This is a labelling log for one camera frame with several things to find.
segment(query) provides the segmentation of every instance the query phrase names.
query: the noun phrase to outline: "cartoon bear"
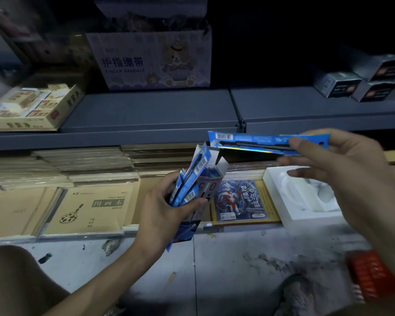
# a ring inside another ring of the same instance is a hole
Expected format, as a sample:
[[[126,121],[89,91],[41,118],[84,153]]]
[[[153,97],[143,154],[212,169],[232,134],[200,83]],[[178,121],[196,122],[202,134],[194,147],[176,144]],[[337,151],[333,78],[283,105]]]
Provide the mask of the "cartoon bear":
[[[189,45],[179,40],[172,45],[164,45],[163,58],[161,69],[167,74],[164,78],[165,83],[168,86],[191,86],[187,81],[192,77],[191,72],[196,66],[196,60],[190,56]]]

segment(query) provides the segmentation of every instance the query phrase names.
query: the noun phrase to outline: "red label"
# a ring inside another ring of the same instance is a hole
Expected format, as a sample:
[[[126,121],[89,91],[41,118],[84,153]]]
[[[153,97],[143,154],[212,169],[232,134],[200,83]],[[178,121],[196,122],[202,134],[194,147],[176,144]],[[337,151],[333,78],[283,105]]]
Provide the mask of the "red label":
[[[58,110],[55,110],[53,113],[50,114],[51,118],[54,120],[56,117],[60,115]]]

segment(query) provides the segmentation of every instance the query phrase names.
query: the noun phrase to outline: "person's right hand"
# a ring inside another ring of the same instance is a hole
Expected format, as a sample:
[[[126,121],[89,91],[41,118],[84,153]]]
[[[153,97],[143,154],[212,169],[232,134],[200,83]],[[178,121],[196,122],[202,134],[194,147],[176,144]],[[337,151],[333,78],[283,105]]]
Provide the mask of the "person's right hand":
[[[395,221],[395,178],[379,143],[353,133],[322,129],[304,134],[331,133],[330,149],[299,137],[289,140],[301,156],[278,159],[281,165],[309,166],[289,171],[294,177],[316,179],[334,190],[347,222],[369,238],[377,224]]]

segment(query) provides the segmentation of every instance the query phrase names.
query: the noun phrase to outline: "gray shelf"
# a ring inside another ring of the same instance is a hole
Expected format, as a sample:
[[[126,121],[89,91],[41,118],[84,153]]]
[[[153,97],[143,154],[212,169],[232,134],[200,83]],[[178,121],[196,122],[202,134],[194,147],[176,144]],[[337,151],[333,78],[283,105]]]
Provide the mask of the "gray shelf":
[[[89,94],[59,132],[2,132],[0,150],[203,142],[237,127],[228,90]]]
[[[231,91],[247,133],[294,134],[336,127],[347,131],[395,128],[395,101],[326,99],[312,87]]]

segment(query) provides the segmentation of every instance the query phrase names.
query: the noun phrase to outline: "floor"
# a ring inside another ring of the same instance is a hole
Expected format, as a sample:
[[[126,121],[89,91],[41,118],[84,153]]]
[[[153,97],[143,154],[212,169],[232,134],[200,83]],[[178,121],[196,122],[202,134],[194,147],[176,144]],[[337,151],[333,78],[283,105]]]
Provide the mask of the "floor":
[[[115,261],[133,242],[123,239],[109,257],[104,240],[23,244],[58,284],[78,289]],[[366,250],[369,244],[350,230],[291,235],[284,228],[199,234],[174,244],[131,288],[137,314],[269,315],[276,289],[292,273],[314,283],[321,314],[353,302],[344,252]]]

